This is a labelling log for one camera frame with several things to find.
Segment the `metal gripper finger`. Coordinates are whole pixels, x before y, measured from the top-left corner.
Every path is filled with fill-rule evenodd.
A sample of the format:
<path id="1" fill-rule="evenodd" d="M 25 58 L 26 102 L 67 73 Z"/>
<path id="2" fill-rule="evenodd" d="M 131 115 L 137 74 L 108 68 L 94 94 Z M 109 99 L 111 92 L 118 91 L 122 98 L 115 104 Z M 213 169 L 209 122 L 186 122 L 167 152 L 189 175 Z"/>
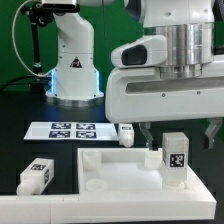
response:
<path id="1" fill-rule="evenodd" d="M 209 125 L 205 131 L 205 135 L 208 139 L 208 148 L 211 149 L 214 145 L 214 137 L 218 133 L 222 126 L 222 118 L 211 118 L 209 120 Z"/>
<path id="2" fill-rule="evenodd" d="M 151 123 L 150 122 L 140 122 L 139 128 L 141 133 L 146 139 L 146 146 L 152 150 L 153 149 L 153 137 L 150 132 Z"/>

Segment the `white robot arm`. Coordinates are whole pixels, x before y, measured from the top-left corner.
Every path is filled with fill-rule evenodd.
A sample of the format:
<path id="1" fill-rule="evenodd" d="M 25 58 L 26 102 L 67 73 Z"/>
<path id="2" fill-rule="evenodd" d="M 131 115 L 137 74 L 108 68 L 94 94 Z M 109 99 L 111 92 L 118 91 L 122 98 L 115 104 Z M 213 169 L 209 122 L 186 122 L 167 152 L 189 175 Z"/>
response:
<path id="1" fill-rule="evenodd" d="M 93 28 L 78 13 L 114 0 L 42 0 L 59 30 L 59 56 L 50 98 L 88 101 L 98 96 L 93 65 Z M 143 35 L 111 53 L 106 118 L 114 123 L 207 119 L 213 140 L 224 119 L 224 53 L 213 47 L 213 7 L 224 0 L 123 0 Z"/>

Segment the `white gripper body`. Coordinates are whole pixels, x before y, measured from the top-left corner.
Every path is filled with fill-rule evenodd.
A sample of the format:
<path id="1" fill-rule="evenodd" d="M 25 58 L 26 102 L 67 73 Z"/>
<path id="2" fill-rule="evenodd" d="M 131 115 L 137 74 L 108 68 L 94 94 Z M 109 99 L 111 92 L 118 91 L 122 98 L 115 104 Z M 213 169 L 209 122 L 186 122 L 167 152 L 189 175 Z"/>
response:
<path id="1" fill-rule="evenodd" d="M 196 66 L 189 78 L 163 79 L 167 40 L 144 36 L 114 49 L 106 86 L 105 115 L 112 123 L 224 116 L 224 55 Z"/>

